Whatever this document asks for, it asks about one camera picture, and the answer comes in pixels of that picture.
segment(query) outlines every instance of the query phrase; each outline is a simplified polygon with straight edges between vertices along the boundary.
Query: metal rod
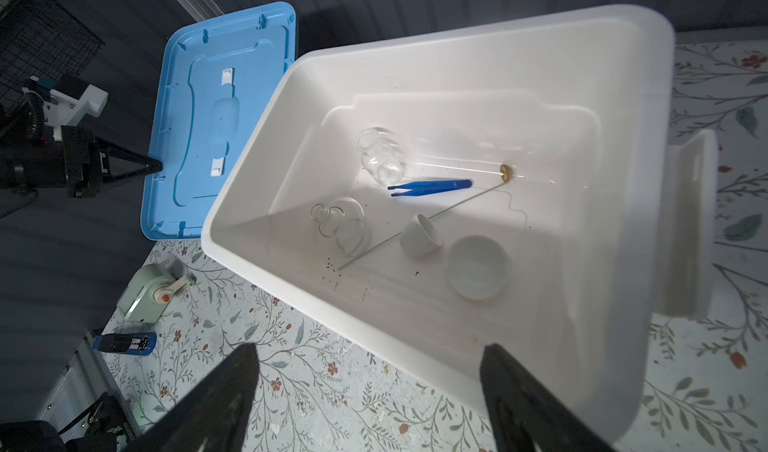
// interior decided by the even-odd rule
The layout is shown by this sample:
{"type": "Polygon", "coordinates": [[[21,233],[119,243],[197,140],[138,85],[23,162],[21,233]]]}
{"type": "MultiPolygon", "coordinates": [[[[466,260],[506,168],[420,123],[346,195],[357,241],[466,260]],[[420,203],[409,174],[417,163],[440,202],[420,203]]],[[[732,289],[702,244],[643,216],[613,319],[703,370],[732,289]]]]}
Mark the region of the metal rod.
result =
{"type": "MultiPolygon", "coordinates": [[[[460,206],[460,205],[464,204],[465,202],[467,202],[468,200],[472,200],[472,199],[474,199],[474,198],[476,198],[476,197],[482,196],[483,194],[485,194],[485,193],[487,193],[487,192],[491,192],[491,191],[492,191],[492,190],[494,190],[494,189],[498,189],[498,188],[500,188],[501,186],[503,186],[504,184],[506,184],[506,182],[502,182],[502,183],[496,184],[494,187],[491,187],[490,189],[486,189],[486,190],[484,190],[484,191],[482,191],[482,192],[478,192],[478,193],[476,193],[474,196],[471,196],[471,197],[467,197],[466,199],[464,199],[464,200],[462,200],[462,201],[456,202],[456,203],[455,203],[455,204],[453,204],[452,206],[450,206],[450,207],[448,207],[448,208],[446,208],[446,209],[443,209],[443,210],[441,210],[440,212],[438,212],[437,214],[433,214],[433,215],[431,215],[431,216],[429,216],[429,217],[427,217],[427,218],[428,218],[428,219],[434,219],[435,217],[439,216],[440,214],[442,214],[442,213],[444,213],[444,212],[447,212],[447,211],[449,211],[449,210],[453,209],[453,208],[454,208],[454,207],[456,207],[456,206],[460,206]]],[[[389,237],[389,238],[387,238],[387,239],[384,239],[383,241],[381,241],[380,243],[378,243],[377,245],[375,245],[375,246],[373,246],[373,247],[369,247],[369,248],[368,248],[368,250],[366,250],[364,253],[362,253],[362,254],[358,255],[358,256],[357,256],[357,257],[355,257],[354,259],[351,259],[351,260],[350,260],[350,261],[348,261],[347,263],[344,263],[344,264],[342,264],[340,267],[336,267],[336,270],[341,270],[341,269],[344,269],[344,268],[345,268],[347,265],[350,265],[351,263],[355,262],[357,259],[360,259],[360,258],[361,258],[363,255],[368,255],[368,253],[372,252],[374,249],[378,248],[379,246],[383,246],[384,244],[388,243],[390,240],[394,239],[395,237],[399,236],[400,234],[402,234],[402,232],[399,232],[399,233],[395,234],[395,235],[394,235],[394,236],[392,236],[392,237],[389,237]]]]}

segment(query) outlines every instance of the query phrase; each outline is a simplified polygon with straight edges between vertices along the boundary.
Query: white bin handle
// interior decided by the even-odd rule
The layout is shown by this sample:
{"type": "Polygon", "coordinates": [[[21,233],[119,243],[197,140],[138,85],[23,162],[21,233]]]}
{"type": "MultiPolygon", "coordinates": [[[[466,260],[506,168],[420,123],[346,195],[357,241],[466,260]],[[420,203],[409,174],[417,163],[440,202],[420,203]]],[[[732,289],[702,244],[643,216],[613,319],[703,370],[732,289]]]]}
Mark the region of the white bin handle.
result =
{"type": "Polygon", "coordinates": [[[697,131],[667,146],[659,217],[654,311],[672,317],[706,317],[717,187],[717,138],[697,131]]]}

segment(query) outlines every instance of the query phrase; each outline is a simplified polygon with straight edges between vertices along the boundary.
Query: floral pattern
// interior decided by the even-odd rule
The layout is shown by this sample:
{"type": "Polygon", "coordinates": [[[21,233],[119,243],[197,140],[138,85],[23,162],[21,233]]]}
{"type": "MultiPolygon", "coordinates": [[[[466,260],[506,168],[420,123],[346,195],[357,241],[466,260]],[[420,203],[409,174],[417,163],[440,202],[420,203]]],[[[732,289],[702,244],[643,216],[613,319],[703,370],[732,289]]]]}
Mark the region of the floral pattern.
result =
{"type": "MultiPolygon", "coordinates": [[[[654,315],[640,412],[617,450],[765,447],[768,407],[768,42],[677,48],[670,136],[717,130],[719,189],[706,319],[654,315]]],[[[148,263],[195,276],[155,325],[152,355],[105,354],[142,429],[244,342],[261,378],[245,450],[496,450],[472,410],[306,317],[207,257],[197,241],[158,242],[148,263]]]]}

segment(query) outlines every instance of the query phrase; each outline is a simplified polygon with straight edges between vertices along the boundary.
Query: glass bottle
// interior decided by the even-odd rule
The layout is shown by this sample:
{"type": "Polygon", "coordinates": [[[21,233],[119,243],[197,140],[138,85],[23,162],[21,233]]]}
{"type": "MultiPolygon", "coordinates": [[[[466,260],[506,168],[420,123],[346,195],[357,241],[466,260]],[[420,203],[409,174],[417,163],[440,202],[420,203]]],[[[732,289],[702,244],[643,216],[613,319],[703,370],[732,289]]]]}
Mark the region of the glass bottle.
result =
{"type": "Polygon", "coordinates": [[[380,185],[394,186],[402,178],[402,161],[392,145],[376,129],[366,129],[357,137],[362,166],[380,185]]]}
{"type": "Polygon", "coordinates": [[[342,255],[356,255],[365,248],[365,224],[356,217],[348,217],[340,207],[328,207],[317,203],[310,211],[310,217],[320,235],[336,241],[342,255]]]}

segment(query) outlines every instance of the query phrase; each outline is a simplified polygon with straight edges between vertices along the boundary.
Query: blue plastic lid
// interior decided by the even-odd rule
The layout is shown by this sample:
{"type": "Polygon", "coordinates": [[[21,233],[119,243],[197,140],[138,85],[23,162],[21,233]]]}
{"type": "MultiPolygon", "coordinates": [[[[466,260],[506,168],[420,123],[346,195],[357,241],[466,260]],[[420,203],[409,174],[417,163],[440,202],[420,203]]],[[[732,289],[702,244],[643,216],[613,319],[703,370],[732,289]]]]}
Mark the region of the blue plastic lid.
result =
{"type": "Polygon", "coordinates": [[[296,14],[274,2],[181,28],[163,56],[141,230],[200,237],[205,217],[296,57],[296,14]]]}

